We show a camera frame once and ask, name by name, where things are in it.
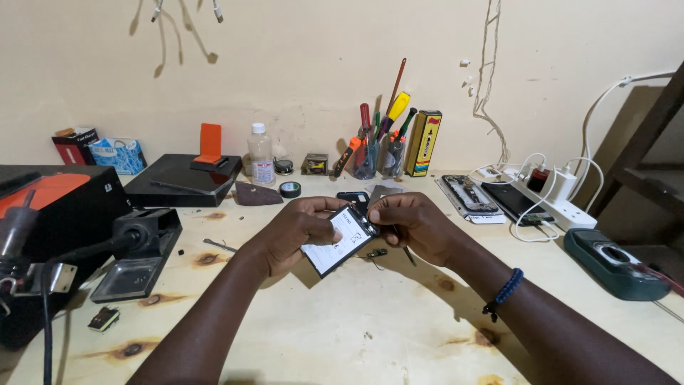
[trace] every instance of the power strip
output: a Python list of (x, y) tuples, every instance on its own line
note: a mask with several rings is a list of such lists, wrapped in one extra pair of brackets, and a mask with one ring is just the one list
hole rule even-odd
[[(513, 180), (513, 177), (508, 173), (503, 173), (501, 174), (501, 180), (508, 182)], [(515, 187), (535, 203), (542, 200), (541, 196), (527, 188), (524, 181), (516, 179), (511, 182), (511, 186)], [(539, 206), (553, 215), (555, 224), (563, 229), (563, 231), (568, 231), (569, 229), (593, 229), (596, 227), (596, 219), (568, 201), (557, 202), (555, 204), (543, 201)]]

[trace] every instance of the green multimeter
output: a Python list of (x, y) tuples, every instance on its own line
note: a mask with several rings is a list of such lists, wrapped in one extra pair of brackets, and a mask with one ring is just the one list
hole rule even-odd
[(667, 282), (635, 270), (634, 266), (641, 262), (598, 230), (570, 229), (563, 246), (617, 298), (656, 301), (670, 292)]

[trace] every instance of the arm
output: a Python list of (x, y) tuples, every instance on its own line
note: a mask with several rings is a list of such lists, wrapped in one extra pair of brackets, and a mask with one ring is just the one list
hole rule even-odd
[[(512, 269), (451, 222), (425, 195), (390, 195), (369, 209), (390, 245), (409, 246), (426, 261), (457, 273), (485, 301), (493, 300)], [(677, 384), (667, 373), (530, 281), (497, 314), (545, 378), (567, 384)]]
[(216, 384), (259, 286), (302, 259), (298, 249), (309, 236), (339, 241), (342, 234), (325, 219), (326, 210), (346, 203), (323, 197), (288, 203), (231, 258), (128, 384)]

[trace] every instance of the blue bracelet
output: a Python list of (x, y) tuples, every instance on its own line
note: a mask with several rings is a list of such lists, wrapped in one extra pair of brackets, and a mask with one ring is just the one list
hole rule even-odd
[(513, 269), (513, 276), (511, 277), (508, 282), (506, 282), (505, 285), (503, 285), (503, 288), (499, 290), (499, 294), (497, 294), (497, 297), (494, 298), (494, 301), (491, 301), (490, 303), (487, 303), (484, 308), (482, 308), (482, 314), (487, 314), (487, 313), (492, 313), (492, 322), (497, 322), (497, 319), (499, 316), (497, 315), (497, 308), (499, 305), (501, 305), (506, 298), (508, 298), (511, 293), (513, 293), (513, 290), (515, 290), (516, 287), (523, 281), (523, 276), (524, 273), (522, 270), (518, 269), (517, 267)]

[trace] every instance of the bottle cap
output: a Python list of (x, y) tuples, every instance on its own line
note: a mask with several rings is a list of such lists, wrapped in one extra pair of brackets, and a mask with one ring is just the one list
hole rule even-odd
[(266, 132), (266, 126), (263, 123), (252, 124), (252, 134), (263, 134), (264, 132)]

